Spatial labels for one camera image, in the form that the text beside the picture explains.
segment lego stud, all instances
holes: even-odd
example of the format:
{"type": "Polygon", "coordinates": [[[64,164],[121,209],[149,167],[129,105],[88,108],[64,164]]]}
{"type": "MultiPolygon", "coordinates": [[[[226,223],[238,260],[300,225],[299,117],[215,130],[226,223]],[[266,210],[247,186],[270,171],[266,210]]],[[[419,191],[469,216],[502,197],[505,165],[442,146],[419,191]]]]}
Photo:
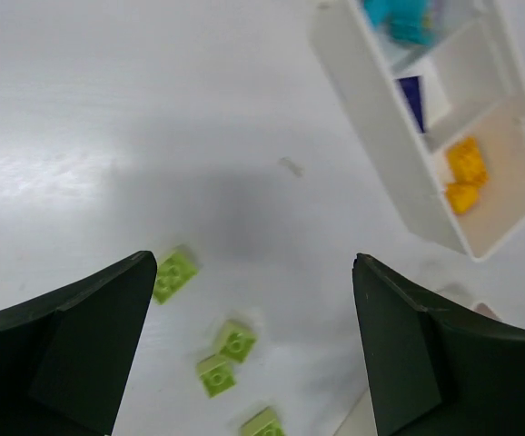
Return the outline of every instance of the lego stud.
{"type": "Polygon", "coordinates": [[[181,251],[175,250],[157,269],[154,298],[164,304],[198,273],[198,268],[181,251]]]}
{"type": "Polygon", "coordinates": [[[446,188],[446,199],[457,215],[468,212],[479,201],[479,190],[473,184],[450,183],[446,188]]]}
{"type": "Polygon", "coordinates": [[[210,398],[228,391],[236,384],[233,368],[221,356],[212,356],[198,363],[196,371],[210,398]]]}
{"type": "Polygon", "coordinates": [[[256,335],[248,327],[235,321],[227,321],[216,338],[215,348],[225,358],[243,363],[255,343],[256,335]]]}
{"type": "Polygon", "coordinates": [[[267,408],[241,428],[241,436],[285,436],[276,413],[267,408]]]}

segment white surface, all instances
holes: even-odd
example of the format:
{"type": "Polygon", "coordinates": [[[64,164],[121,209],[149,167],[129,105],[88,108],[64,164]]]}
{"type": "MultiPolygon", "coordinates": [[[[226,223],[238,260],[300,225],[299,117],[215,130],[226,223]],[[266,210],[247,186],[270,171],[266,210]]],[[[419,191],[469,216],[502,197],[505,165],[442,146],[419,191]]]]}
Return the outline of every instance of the white surface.
{"type": "MultiPolygon", "coordinates": [[[[525,54],[525,2],[506,6],[525,54]]],[[[365,386],[358,251],[525,327],[525,228],[482,265],[409,234],[304,9],[0,0],[0,309],[144,248],[188,243],[204,265],[152,305],[118,436],[232,436],[267,401],[288,434],[331,436],[365,386]],[[206,400],[194,355],[232,310],[253,315],[261,347],[206,400]]]]}
{"type": "Polygon", "coordinates": [[[498,1],[447,0],[445,21],[456,25],[428,53],[420,47],[405,54],[401,62],[413,64],[400,73],[356,0],[325,0],[311,30],[313,47],[408,229],[477,261],[525,223],[525,83],[498,1]],[[396,83],[408,74],[423,77],[424,135],[396,83]],[[438,153],[475,133],[489,173],[500,176],[490,177],[472,212],[456,216],[444,195],[449,177],[438,153]]]}

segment lego brick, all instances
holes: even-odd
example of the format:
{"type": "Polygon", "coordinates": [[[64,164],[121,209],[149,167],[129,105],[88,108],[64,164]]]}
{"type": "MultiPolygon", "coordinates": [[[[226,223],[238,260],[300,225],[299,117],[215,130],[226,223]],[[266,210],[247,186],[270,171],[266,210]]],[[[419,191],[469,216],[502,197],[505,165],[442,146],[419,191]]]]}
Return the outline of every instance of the lego brick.
{"type": "Polygon", "coordinates": [[[410,105],[411,111],[418,122],[420,132],[425,134],[426,127],[424,125],[420,77],[417,75],[413,77],[405,77],[403,79],[399,79],[398,83],[400,84],[400,87],[406,96],[406,100],[410,105]]]}
{"type": "Polygon", "coordinates": [[[489,181],[486,165],[474,137],[453,145],[446,157],[457,183],[468,183],[481,188],[489,181]]]}
{"type": "Polygon", "coordinates": [[[446,198],[454,213],[460,215],[468,212],[479,201],[479,190],[466,183],[450,183],[446,189],[446,198]]]}
{"type": "Polygon", "coordinates": [[[228,391],[236,384],[233,367],[224,357],[214,355],[198,363],[198,377],[210,398],[228,391]]]}
{"type": "Polygon", "coordinates": [[[241,428],[241,436],[285,436],[276,413],[267,408],[241,428]]]}
{"type": "Polygon", "coordinates": [[[390,35],[400,43],[433,42],[430,0],[390,0],[390,35]]]}
{"type": "Polygon", "coordinates": [[[164,304],[197,273],[198,268],[184,253],[174,251],[158,266],[154,285],[155,300],[164,304]]]}
{"type": "Polygon", "coordinates": [[[365,0],[363,7],[374,27],[379,27],[390,14],[390,0],[365,0]]]}
{"type": "Polygon", "coordinates": [[[235,321],[227,321],[218,333],[214,346],[220,355],[243,363],[255,343],[256,335],[248,327],[235,321]]]}

